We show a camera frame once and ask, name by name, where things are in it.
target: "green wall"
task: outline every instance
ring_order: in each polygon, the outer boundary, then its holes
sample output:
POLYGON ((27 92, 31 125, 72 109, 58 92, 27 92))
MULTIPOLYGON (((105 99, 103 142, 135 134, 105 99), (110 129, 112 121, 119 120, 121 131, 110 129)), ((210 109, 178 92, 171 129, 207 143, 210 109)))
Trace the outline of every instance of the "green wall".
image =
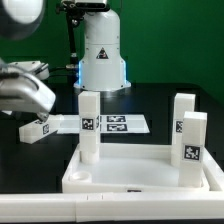
MULTIPOLYGON (((6 61, 41 58, 51 67, 69 62, 65 16, 55 14, 57 2, 48 0, 42 25, 28 39, 0 39, 6 61)), ((130 81, 198 84, 224 105, 224 0, 111 0, 111 5, 121 18, 121 55, 130 81)), ((75 33, 82 55, 82 32, 75 33)))

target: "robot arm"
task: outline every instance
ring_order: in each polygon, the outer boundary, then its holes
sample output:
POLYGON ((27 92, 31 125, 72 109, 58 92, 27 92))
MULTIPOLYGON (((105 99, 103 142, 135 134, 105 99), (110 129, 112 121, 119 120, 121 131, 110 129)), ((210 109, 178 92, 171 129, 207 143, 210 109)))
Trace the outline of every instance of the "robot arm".
POLYGON ((40 120, 46 121, 55 94, 23 69, 20 72, 7 72, 7 68, 12 66, 0 64, 0 110, 33 112, 37 113, 40 120))
MULTIPOLYGON (((31 35, 43 17, 45 0, 0 1, 0 36, 12 40, 31 35)), ((25 69, 0 60, 0 110, 37 113, 46 121, 55 94, 25 69)))
POLYGON ((0 36, 19 40, 31 35, 43 18, 45 0, 1 0, 0 36))

